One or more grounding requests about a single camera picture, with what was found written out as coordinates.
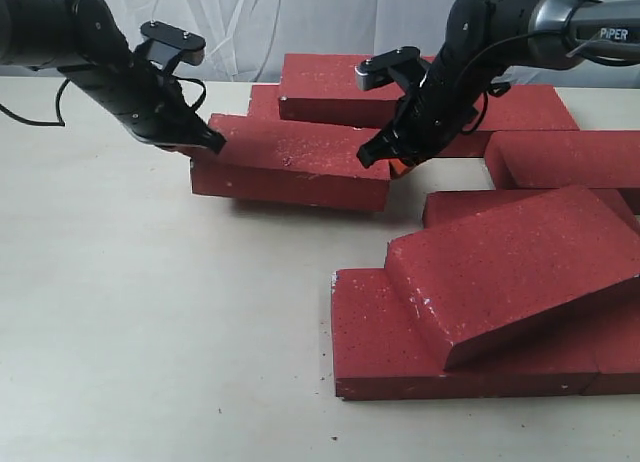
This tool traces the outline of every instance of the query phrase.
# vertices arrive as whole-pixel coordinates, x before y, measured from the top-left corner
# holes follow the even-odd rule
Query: white backdrop
[[[442,44],[454,0],[107,0],[131,45],[152,19],[207,39],[203,65],[180,69],[207,80],[277,82],[284,54],[381,53],[416,45],[425,54]],[[0,73],[15,73],[3,69]],[[571,72],[512,70],[519,83],[636,87],[640,69],[584,64]]]

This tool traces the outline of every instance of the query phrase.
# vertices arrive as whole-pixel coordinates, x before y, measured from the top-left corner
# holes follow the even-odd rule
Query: white speck
[[[338,282],[338,273],[331,274],[331,294],[336,293],[336,283]]]

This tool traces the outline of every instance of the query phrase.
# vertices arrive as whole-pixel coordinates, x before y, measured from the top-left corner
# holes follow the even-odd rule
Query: robotic arm
[[[0,0],[0,65],[57,69],[143,143],[219,153],[223,136],[196,114],[205,93],[189,106],[172,75],[180,62],[202,62],[204,39],[160,22],[141,30],[145,41],[131,51],[104,0]]]
[[[509,67],[569,70],[585,60],[640,64],[640,1],[457,0],[433,63],[418,49],[403,47],[356,68],[362,90],[395,82],[405,93],[393,120],[360,148],[358,158],[364,167],[390,160],[399,177],[459,134],[475,131],[489,97],[509,90],[508,83],[494,82]],[[481,113],[475,108],[480,99]]]

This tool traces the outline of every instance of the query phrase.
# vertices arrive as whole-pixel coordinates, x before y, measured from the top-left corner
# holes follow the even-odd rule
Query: black robotic arm
[[[188,105],[173,75],[202,62],[204,39],[160,22],[141,30],[131,51],[104,0],[0,0],[0,65],[55,68],[143,143],[219,153],[223,136],[196,114],[205,93]]]
[[[405,92],[393,120],[358,158],[365,167],[391,160],[400,176],[476,130],[489,97],[510,88],[494,83],[509,67],[569,70],[585,60],[640,63],[640,1],[457,0],[433,63],[403,47],[356,68],[362,90],[395,82]],[[479,113],[475,104],[482,99]]]

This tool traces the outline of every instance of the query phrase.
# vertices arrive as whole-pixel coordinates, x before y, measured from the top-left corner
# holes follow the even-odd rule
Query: white table
[[[0,102],[51,118],[59,82],[0,79]],[[209,91],[203,115],[245,113],[250,86]],[[640,91],[560,92],[585,129],[640,129]],[[640,457],[638,397],[333,396],[331,273],[381,266],[427,192],[491,188],[480,161],[425,164],[379,216],[234,203],[73,87],[63,112],[0,117],[1,461]]]

